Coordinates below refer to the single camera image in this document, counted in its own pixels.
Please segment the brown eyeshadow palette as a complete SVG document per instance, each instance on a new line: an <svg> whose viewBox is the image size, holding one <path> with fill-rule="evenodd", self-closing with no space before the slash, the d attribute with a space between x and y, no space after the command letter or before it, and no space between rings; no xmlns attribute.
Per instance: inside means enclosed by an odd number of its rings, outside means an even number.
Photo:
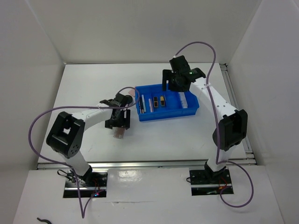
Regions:
<svg viewBox="0 0 299 224"><path fill-rule="evenodd" d="M114 131L114 138L122 140L126 129L124 127L116 127Z"/></svg>

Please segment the white blue makeup pen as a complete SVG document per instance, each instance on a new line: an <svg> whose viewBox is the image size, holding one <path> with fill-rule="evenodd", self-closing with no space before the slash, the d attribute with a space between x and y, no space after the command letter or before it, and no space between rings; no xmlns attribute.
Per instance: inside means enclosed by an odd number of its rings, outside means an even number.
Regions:
<svg viewBox="0 0 299 224"><path fill-rule="evenodd" d="M146 113L146 105L145 105L145 99L143 94L142 94L142 106L143 106L143 113Z"/></svg>

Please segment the white lotion bottle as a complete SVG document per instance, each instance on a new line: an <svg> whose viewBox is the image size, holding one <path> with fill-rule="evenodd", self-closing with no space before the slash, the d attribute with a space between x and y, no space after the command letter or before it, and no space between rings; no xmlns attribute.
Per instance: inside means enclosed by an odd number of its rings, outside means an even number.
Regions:
<svg viewBox="0 0 299 224"><path fill-rule="evenodd" d="M180 97L180 102L181 102L182 108L183 109L188 108L188 103L187 103L187 100L186 100L186 97L185 97L185 93L184 92L179 92L178 94L179 94L179 97Z"/></svg>

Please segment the black gold lipstick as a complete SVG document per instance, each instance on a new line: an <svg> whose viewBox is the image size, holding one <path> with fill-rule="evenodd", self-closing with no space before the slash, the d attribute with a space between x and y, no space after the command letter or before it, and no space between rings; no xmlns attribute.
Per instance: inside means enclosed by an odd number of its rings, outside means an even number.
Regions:
<svg viewBox="0 0 299 224"><path fill-rule="evenodd" d="M161 106L165 106L165 98L163 95L160 96L160 104Z"/></svg>
<svg viewBox="0 0 299 224"><path fill-rule="evenodd" d="M154 108L158 108L159 107L158 97L154 97L153 98L153 106L154 106Z"/></svg>

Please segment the pink slim makeup tube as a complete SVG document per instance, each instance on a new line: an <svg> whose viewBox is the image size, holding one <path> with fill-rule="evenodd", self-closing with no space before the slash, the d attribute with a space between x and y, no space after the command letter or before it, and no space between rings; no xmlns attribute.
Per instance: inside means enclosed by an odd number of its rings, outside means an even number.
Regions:
<svg viewBox="0 0 299 224"><path fill-rule="evenodd" d="M154 107L153 107L151 98L149 98L148 101L149 101L150 112L154 112Z"/></svg>

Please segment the blue plastic organizer bin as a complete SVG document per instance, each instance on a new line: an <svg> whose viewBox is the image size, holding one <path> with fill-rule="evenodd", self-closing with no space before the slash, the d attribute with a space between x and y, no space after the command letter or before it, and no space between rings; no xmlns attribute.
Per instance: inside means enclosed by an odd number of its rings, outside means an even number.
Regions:
<svg viewBox="0 0 299 224"><path fill-rule="evenodd" d="M182 108L178 92L170 90L162 91L161 84L137 86L135 92L136 100L139 100L139 97L141 97L142 94L144 95L145 99L146 113L140 113L140 104L138 102L136 109L140 121L191 116L195 115L199 109L197 97L189 91L185 92L185 97L188 103L188 108L186 109ZM165 98L165 106L161 106L160 104L161 95L163 95ZM154 97L158 97L159 107L154 108L154 112L150 112L148 99L151 98L153 104Z"/></svg>

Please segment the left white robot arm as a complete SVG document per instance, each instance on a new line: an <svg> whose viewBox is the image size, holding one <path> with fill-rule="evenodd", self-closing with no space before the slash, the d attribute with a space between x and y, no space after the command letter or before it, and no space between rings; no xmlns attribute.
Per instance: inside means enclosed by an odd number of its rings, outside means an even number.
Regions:
<svg viewBox="0 0 299 224"><path fill-rule="evenodd" d="M100 101L100 108L82 112L58 114L46 143L60 154L64 161L73 167L75 180L81 186L94 184L96 174L85 161L80 148L84 132L90 127L105 123L105 128L124 131L130 128L130 110L122 109L133 102L130 95L116 94L113 99Z"/></svg>

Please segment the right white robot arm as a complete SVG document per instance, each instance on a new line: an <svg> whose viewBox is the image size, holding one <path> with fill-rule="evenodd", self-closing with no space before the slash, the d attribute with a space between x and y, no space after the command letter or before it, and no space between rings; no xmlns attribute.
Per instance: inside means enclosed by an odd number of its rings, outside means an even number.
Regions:
<svg viewBox="0 0 299 224"><path fill-rule="evenodd" d="M190 91L210 109L216 123L212 134L216 152L204 165L204 178L216 182L226 168L234 149L247 135L248 114L237 110L209 82L209 75L201 69L191 69L184 56L170 60L171 69L163 70L162 90Z"/></svg>

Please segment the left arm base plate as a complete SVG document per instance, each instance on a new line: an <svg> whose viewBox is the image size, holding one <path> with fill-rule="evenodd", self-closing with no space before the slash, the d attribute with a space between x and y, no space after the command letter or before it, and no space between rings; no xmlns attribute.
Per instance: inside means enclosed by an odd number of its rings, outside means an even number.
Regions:
<svg viewBox="0 0 299 224"><path fill-rule="evenodd" d="M58 170L57 174L65 178L63 198L78 198L77 183L75 175L71 170ZM95 194L96 198L104 198L107 196L107 178L108 171L94 172L91 180L87 182L82 179L79 181L79 189L82 198L89 198Z"/></svg>

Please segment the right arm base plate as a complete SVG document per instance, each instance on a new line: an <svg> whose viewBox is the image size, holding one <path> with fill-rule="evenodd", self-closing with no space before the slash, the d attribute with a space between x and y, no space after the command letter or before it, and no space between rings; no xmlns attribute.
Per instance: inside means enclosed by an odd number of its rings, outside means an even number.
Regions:
<svg viewBox="0 0 299 224"><path fill-rule="evenodd" d="M204 170L190 170L186 181L191 185L192 196L212 196L223 194L233 194L233 186L230 172L225 169L224 173L213 180L209 180Z"/></svg>

